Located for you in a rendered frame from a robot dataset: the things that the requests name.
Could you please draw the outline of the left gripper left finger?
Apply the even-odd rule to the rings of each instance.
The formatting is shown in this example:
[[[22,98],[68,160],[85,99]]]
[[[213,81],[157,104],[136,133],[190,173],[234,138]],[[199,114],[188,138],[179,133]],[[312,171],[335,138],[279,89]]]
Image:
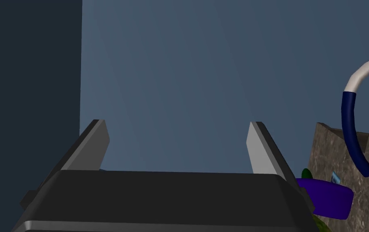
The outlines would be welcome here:
[[[85,137],[60,168],[61,170],[99,170],[110,143],[105,120],[93,120]]]

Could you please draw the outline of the purple cylinder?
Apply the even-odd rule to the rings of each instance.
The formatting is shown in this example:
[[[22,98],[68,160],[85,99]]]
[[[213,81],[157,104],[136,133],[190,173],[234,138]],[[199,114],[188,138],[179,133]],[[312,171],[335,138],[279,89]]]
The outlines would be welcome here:
[[[318,179],[298,178],[297,182],[306,189],[315,207],[313,214],[338,220],[348,218],[354,197],[352,189]]]

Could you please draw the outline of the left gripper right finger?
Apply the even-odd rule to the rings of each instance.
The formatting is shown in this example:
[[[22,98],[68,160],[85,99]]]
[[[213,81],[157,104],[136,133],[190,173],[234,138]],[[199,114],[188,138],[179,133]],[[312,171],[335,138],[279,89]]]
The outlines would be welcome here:
[[[276,174],[297,188],[292,170],[263,122],[250,123],[246,146],[253,173]]]

